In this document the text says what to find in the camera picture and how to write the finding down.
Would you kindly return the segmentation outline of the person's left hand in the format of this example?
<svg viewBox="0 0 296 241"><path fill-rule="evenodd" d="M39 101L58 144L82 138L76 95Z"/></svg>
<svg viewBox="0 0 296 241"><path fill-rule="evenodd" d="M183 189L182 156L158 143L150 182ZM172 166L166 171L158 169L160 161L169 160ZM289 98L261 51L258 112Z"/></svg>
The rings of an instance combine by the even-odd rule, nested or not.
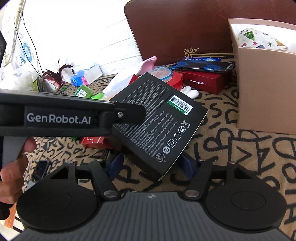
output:
<svg viewBox="0 0 296 241"><path fill-rule="evenodd" d="M23 175L28 166L28 158L25 153L33 152L36 146L35 139L28 138L18 158L1 169L1 202L14 204L22 195Z"/></svg>

